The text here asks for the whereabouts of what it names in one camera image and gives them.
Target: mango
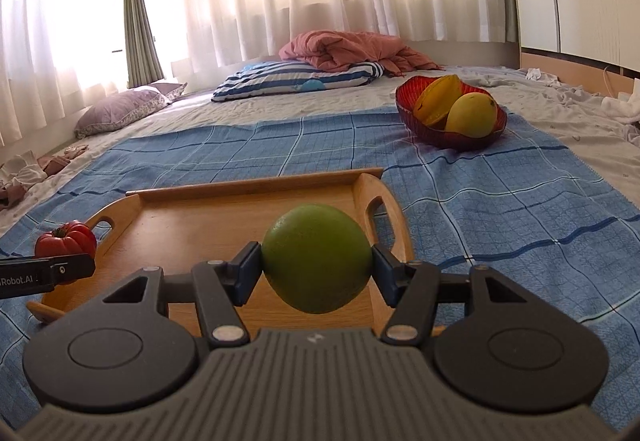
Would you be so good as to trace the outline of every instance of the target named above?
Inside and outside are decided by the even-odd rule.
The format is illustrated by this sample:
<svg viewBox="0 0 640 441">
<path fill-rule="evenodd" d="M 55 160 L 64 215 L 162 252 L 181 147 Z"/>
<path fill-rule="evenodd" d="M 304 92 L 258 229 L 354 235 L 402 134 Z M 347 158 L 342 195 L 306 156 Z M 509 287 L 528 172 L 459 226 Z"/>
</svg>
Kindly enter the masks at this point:
<svg viewBox="0 0 640 441">
<path fill-rule="evenodd" d="M 460 96 L 447 117 L 445 132 L 457 132 L 480 138 L 491 134 L 498 117 L 498 105 L 484 92 L 470 92 Z"/>
<path fill-rule="evenodd" d="M 426 126 L 443 121 L 462 96 L 462 82 L 456 74 L 441 76 L 425 88 L 414 105 L 414 116 Z"/>
</svg>

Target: red bowl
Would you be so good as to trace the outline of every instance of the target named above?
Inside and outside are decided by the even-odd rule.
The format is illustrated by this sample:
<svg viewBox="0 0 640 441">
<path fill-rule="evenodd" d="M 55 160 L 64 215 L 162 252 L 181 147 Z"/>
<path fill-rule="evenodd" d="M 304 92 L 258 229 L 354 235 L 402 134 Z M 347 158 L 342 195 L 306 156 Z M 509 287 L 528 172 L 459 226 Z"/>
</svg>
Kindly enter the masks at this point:
<svg viewBox="0 0 640 441">
<path fill-rule="evenodd" d="M 498 105 L 498 117 L 495 120 L 494 129 L 491 134 L 481 138 L 467 137 L 457 132 L 444 132 L 444 130 L 423 125 L 418 121 L 414 116 L 414 104 L 424 89 L 436 80 L 437 78 L 414 76 L 396 88 L 396 105 L 398 106 L 400 119 L 402 119 L 402 122 L 404 122 L 420 140 L 438 148 L 452 148 L 463 152 L 488 147 L 502 135 L 507 125 L 507 113 L 503 111 L 500 105 Z M 489 94 L 484 88 L 472 87 L 471 85 L 463 83 L 462 94 L 468 94 L 470 92 L 484 92 L 485 94 Z"/>
</svg>

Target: blue checkered blanket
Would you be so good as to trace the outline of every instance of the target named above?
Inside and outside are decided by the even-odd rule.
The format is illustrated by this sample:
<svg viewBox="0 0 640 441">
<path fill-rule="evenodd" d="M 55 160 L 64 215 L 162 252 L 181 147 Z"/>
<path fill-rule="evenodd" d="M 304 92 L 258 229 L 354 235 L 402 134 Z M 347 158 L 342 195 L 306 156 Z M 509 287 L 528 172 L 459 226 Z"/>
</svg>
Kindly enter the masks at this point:
<svg viewBox="0 0 640 441">
<path fill-rule="evenodd" d="M 372 166 L 384 167 L 419 258 L 453 272 L 489 263 L 593 329 L 610 355 L 594 408 L 614 427 L 640 413 L 640 213 L 515 114 L 498 142 L 468 153 L 416 141 L 392 106 L 128 139 L 18 221 L 0 255 L 29 255 L 41 231 L 127 190 Z M 0 413 L 16 427 L 37 410 L 21 370 L 37 328 L 24 302 L 0 303 Z M 455 317 L 449 309 L 439 319 Z"/>
</svg>

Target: striped pillow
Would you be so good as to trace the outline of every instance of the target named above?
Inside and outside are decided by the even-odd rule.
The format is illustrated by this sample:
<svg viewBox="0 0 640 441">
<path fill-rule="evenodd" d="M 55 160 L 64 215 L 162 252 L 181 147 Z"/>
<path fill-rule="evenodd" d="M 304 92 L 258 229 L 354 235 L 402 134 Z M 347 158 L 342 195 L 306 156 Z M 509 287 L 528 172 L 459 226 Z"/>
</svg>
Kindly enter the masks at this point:
<svg viewBox="0 0 640 441">
<path fill-rule="evenodd" d="M 383 72 L 382 66 L 375 62 L 355 64 L 344 72 L 321 71 L 297 60 L 263 62 L 247 66 L 229 76 L 214 91 L 211 101 L 356 87 L 369 84 L 382 76 Z"/>
</svg>

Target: cable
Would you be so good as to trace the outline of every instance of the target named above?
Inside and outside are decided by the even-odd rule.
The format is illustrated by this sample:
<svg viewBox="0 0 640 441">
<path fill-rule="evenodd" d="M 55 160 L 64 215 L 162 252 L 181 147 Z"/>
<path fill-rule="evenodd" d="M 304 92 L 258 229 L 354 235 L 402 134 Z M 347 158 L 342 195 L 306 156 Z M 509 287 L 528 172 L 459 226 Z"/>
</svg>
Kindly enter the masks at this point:
<svg viewBox="0 0 640 441">
<path fill-rule="evenodd" d="M 609 68 L 609 66 L 607 66 L 604 69 L 602 69 L 602 77 L 604 78 L 604 85 L 605 85 L 605 87 L 607 87 L 607 92 L 609 93 L 609 96 L 611 96 L 611 98 L 617 98 L 617 96 L 615 96 L 613 94 L 613 92 L 611 91 L 609 78 L 607 77 L 607 69 L 608 68 Z"/>
</svg>

